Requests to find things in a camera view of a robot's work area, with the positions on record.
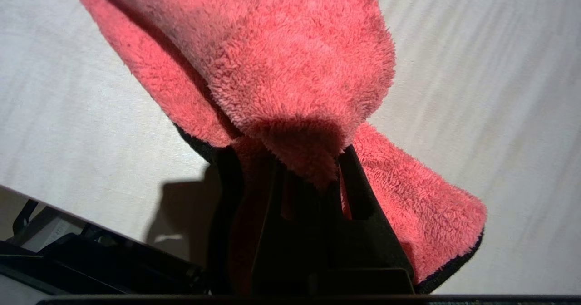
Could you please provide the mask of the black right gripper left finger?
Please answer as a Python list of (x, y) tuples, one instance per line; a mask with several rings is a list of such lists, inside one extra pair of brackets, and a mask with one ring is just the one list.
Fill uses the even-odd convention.
[(329, 268), (328, 219), (340, 210), (340, 185), (325, 191), (274, 159), (267, 212), (251, 271), (253, 295), (316, 295)]

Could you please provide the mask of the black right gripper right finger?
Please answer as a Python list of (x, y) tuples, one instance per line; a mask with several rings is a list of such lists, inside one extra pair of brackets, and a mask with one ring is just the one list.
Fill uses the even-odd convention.
[(347, 290), (361, 295), (414, 294), (414, 271), (386, 218), (353, 145), (339, 157), (348, 214), (340, 225), (337, 265)]

